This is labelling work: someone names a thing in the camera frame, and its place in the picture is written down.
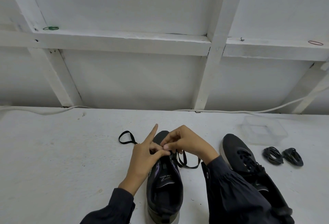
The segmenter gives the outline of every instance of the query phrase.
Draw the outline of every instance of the person's right hand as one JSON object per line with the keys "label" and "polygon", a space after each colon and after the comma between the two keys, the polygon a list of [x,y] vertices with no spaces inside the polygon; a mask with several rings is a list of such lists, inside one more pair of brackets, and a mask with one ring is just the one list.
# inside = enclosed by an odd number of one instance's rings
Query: person's right hand
{"label": "person's right hand", "polygon": [[171,131],[160,144],[164,150],[176,150],[182,154],[183,150],[198,156],[207,165],[219,155],[205,140],[195,134],[185,125]]}

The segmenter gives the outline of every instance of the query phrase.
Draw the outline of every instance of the black shoe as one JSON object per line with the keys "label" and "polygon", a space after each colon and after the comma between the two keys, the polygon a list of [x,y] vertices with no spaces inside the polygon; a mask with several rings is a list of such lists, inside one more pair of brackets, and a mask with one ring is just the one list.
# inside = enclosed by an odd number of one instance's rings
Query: black shoe
{"label": "black shoe", "polygon": [[228,166],[247,182],[253,185],[271,204],[273,214],[282,223],[293,224],[292,209],[288,207],[282,194],[265,172],[265,168],[258,164],[247,145],[237,136],[227,134],[220,144],[220,155]]}
{"label": "black shoe", "polygon": [[[159,132],[153,142],[160,144],[169,132]],[[178,223],[183,203],[183,183],[178,171],[177,153],[161,157],[151,169],[146,186],[147,216],[156,224]]]}

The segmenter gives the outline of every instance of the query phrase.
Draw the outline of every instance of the shoe sole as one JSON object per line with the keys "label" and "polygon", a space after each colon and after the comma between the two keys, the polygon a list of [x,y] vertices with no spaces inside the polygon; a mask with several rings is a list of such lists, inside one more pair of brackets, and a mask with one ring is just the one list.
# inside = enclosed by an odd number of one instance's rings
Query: shoe sole
{"label": "shoe sole", "polygon": [[[178,222],[179,222],[179,211],[178,211],[178,214],[177,214],[176,218],[174,219],[174,221],[169,224],[178,224]],[[145,223],[146,224],[161,224],[161,223],[156,223],[156,222],[154,222],[154,220],[152,220],[152,218],[148,212],[147,200],[145,201]]]}
{"label": "shoe sole", "polygon": [[220,155],[223,157],[223,159],[224,159],[224,161],[227,163],[228,167],[229,167],[230,169],[232,169],[232,166],[231,166],[231,164],[228,162],[228,159],[227,159],[227,157],[226,157],[226,155],[225,155],[225,152],[224,152],[224,149],[223,149],[223,139],[222,139],[222,141],[220,142]]}

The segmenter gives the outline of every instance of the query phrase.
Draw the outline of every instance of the white tabletop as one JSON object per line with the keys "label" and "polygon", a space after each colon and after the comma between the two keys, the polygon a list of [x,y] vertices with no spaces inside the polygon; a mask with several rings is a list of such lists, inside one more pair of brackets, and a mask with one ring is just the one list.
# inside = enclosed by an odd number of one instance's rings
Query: white tabletop
{"label": "white tabletop", "polygon": [[[90,211],[105,207],[128,169],[133,144],[118,142],[125,130],[142,142],[155,123],[158,131],[185,124],[218,150],[227,133],[243,139],[238,125],[246,115],[76,108],[41,116],[0,111],[0,223],[79,223]],[[264,146],[249,145],[257,161],[293,209],[296,223],[327,223],[329,116],[261,116],[278,119],[289,136],[277,148],[296,148],[304,166],[285,162],[276,167],[262,158]],[[197,158],[188,155],[188,163],[197,164]],[[207,223],[201,166],[180,172],[184,201],[179,223]],[[145,191],[146,183],[135,195],[131,223],[145,223]]]}

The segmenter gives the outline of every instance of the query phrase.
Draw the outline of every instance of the white cable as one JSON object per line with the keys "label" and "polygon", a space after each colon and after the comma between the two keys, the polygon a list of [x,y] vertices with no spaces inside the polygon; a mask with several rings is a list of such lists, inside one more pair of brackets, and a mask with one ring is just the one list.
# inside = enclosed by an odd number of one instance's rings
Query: white cable
{"label": "white cable", "polygon": [[296,100],[291,101],[291,102],[288,102],[288,103],[286,103],[284,105],[280,105],[278,107],[275,107],[275,108],[272,108],[272,109],[268,109],[268,110],[259,110],[259,111],[247,111],[247,110],[237,110],[237,111],[226,111],[226,110],[174,110],[174,111],[220,112],[220,113],[265,113],[265,112],[269,112],[269,111],[280,109],[282,107],[285,107],[287,105],[296,103],[298,101],[302,101],[302,100],[304,100],[305,98],[308,98],[308,97],[314,97],[314,96],[320,94],[321,92],[323,92],[323,91],[325,91],[327,89],[329,89],[329,87],[327,87],[327,88],[325,88],[323,90],[320,90],[320,91],[318,91],[316,93],[309,94],[306,97],[296,99]]}
{"label": "white cable", "polygon": [[72,106],[72,107],[68,107],[68,108],[61,108],[60,110],[56,110],[56,111],[52,111],[52,112],[44,112],[44,110],[41,111],[37,111],[35,110],[35,108],[30,109],[31,107],[23,107],[23,106],[0,106],[0,110],[23,110],[23,111],[29,111],[35,114],[39,114],[39,115],[54,115],[54,114],[58,114],[58,113],[62,113],[68,110],[71,110],[73,108],[88,108],[88,109],[93,109],[92,107],[88,107],[88,106]]}

